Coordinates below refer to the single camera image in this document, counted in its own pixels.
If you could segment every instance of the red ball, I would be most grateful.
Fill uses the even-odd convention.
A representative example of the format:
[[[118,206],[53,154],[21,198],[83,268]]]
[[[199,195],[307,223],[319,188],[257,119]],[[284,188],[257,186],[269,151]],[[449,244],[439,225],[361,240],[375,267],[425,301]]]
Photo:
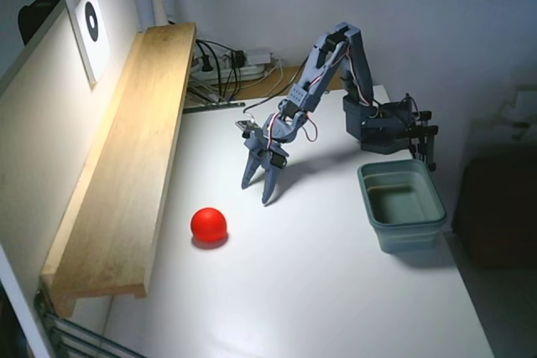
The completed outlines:
[[[220,241],[227,236],[224,215],[211,207],[198,210],[192,217],[190,228],[194,238],[202,242]]]

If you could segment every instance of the wooden board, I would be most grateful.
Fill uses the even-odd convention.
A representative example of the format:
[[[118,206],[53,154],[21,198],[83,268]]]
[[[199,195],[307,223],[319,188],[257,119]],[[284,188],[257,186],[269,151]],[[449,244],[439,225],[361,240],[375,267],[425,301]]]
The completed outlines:
[[[73,231],[73,226],[75,225],[76,217],[78,216],[78,212],[82,206],[82,201],[84,200],[84,196],[86,195],[87,189],[90,185],[91,178],[95,172],[97,162],[101,157],[102,149],[104,148],[108,133],[112,127],[117,108],[119,107],[119,102],[121,101],[123,92],[128,85],[128,77],[135,66],[135,62],[142,45],[142,39],[142,34],[138,34],[134,38],[133,45],[129,51],[128,59],[125,62],[125,66],[123,66],[122,75],[116,85],[116,89],[112,95],[110,104],[108,105],[107,112],[101,120],[101,125],[97,129],[95,139],[91,145],[90,153],[88,154],[84,168],[82,169],[81,176],[76,183],[75,190],[70,197],[69,204],[67,205],[67,209],[62,217],[60,227],[56,232],[54,242],[49,249],[49,254],[47,255],[46,260],[44,261],[40,280],[47,291],[49,291],[50,287],[52,286],[54,275],[56,270],[58,270],[61,258],[64,255],[65,247],[67,246],[70,234]],[[75,308],[75,300],[73,298],[63,298],[61,301],[56,300],[55,308],[62,316],[71,316],[73,309]]]
[[[65,213],[65,250],[53,246],[45,264],[57,312],[73,298],[147,295],[195,36],[194,24],[158,27],[133,46],[113,123],[86,164],[91,179],[83,172]]]

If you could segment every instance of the gray plastic bin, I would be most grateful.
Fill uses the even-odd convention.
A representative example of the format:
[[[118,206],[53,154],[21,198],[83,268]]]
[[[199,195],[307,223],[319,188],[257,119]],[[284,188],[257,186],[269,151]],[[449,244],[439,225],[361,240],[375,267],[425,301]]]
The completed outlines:
[[[446,210],[419,160],[368,163],[358,170],[369,222],[383,252],[432,247]]]

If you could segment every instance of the white tabletop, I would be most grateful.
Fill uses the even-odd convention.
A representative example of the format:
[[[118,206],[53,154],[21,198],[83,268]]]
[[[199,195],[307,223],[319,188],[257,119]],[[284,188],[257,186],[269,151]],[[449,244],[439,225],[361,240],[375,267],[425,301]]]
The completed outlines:
[[[357,169],[409,154],[360,151],[344,95],[312,115],[316,143],[301,133],[284,147],[267,207],[263,181],[241,190],[241,111],[183,117],[149,297],[116,297],[107,337],[151,358],[493,356],[443,238],[429,251],[380,251]],[[253,113],[263,122],[278,102]],[[206,206],[229,230],[212,250],[191,242],[190,218]]]

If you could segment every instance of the circular target sticker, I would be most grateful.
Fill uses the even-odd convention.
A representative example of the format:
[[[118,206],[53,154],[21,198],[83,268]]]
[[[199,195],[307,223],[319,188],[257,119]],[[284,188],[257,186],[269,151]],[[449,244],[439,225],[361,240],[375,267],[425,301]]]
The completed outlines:
[[[90,2],[86,2],[86,26],[93,42],[97,42],[97,39],[99,38],[99,23],[97,22],[95,8],[93,8],[93,5]]]

